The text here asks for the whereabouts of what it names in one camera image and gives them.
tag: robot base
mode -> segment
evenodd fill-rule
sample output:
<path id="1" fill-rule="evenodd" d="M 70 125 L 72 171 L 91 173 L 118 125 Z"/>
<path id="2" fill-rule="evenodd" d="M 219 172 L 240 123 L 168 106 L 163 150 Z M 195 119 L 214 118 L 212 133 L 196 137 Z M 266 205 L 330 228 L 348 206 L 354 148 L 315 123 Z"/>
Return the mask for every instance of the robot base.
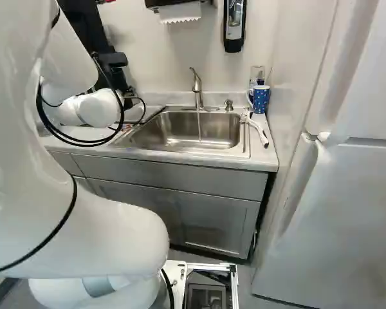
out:
<path id="1" fill-rule="evenodd" d="M 172 284 L 174 309 L 239 309 L 235 264 L 167 261 L 163 268 Z M 151 309 L 170 309 L 164 280 Z"/>

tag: sink basin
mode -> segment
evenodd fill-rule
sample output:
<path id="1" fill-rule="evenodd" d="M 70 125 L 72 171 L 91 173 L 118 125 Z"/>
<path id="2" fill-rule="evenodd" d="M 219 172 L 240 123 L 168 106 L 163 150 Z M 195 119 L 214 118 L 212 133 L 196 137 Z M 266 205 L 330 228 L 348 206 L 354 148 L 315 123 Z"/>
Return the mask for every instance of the sink basin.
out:
<path id="1" fill-rule="evenodd" d="M 197 112 L 171 107 L 119 138 L 113 145 L 232 155 L 245 152 L 244 138 L 244 124 L 240 123 L 240 114 L 225 111 Z"/>

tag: paper towel dispenser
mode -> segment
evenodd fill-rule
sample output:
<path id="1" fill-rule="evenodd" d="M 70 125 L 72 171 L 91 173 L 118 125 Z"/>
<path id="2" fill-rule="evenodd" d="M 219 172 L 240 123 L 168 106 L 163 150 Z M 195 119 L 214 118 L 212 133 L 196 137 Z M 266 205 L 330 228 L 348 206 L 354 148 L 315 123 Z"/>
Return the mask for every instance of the paper towel dispenser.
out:
<path id="1" fill-rule="evenodd" d="M 157 11 L 154 13 L 158 13 L 158 9 L 161 6 L 165 5 L 179 5 L 181 3 L 187 3 L 187 2 L 195 2 L 197 0 L 145 0 L 146 7 L 150 10 Z"/>

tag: faucet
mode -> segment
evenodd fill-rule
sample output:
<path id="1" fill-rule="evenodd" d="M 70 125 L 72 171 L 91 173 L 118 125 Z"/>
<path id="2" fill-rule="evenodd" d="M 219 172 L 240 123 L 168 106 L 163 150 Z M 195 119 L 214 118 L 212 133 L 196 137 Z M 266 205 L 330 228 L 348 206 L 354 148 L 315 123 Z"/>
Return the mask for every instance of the faucet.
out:
<path id="1" fill-rule="evenodd" d="M 192 88 L 192 91 L 194 92 L 194 102 L 196 104 L 196 109 L 204 109 L 203 105 L 203 94 L 201 92 L 201 78 L 200 76 L 196 73 L 195 69 L 190 67 L 194 74 L 194 85 Z"/>

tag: blue polka dot mug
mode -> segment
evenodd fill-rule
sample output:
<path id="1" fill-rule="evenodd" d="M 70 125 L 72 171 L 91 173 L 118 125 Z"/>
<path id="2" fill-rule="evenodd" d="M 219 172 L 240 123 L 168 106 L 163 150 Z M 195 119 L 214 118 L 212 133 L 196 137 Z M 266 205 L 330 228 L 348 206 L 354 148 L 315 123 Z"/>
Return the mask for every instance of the blue polka dot mug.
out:
<path id="1" fill-rule="evenodd" d="M 258 85 L 253 87 L 253 108 L 256 114 L 264 114 L 269 102 L 270 86 Z"/>

